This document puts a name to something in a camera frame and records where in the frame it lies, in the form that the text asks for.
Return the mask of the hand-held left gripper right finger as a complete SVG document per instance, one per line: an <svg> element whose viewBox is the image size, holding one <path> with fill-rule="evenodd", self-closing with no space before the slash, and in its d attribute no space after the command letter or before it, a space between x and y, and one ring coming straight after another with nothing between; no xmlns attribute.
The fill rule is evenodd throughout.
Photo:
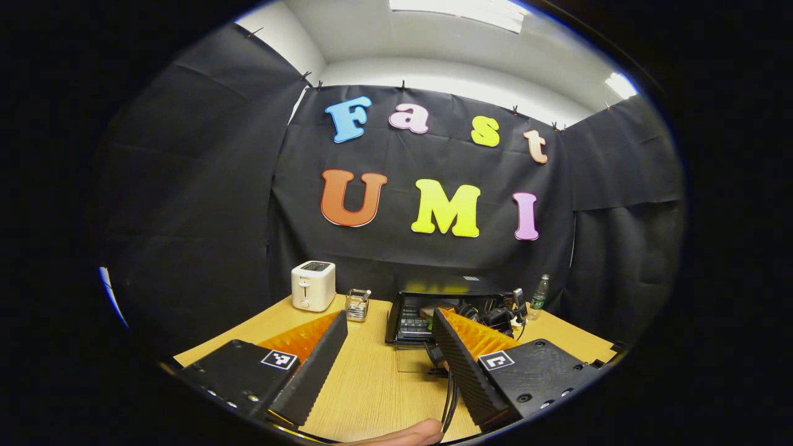
<svg viewBox="0 0 793 446"><path fill-rule="evenodd" d="M450 378L482 432L537 418L607 371L549 339L520 343L451 310L434 311L432 335Z"/></svg>

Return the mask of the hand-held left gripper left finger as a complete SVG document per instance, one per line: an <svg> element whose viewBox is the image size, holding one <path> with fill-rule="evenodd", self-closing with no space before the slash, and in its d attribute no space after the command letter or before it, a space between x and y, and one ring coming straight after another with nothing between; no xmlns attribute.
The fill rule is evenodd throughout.
<svg viewBox="0 0 793 446"><path fill-rule="evenodd" d="M300 429L348 337L345 311L285 327L253 317L162 368L221 409L255 424Z"/></svg>

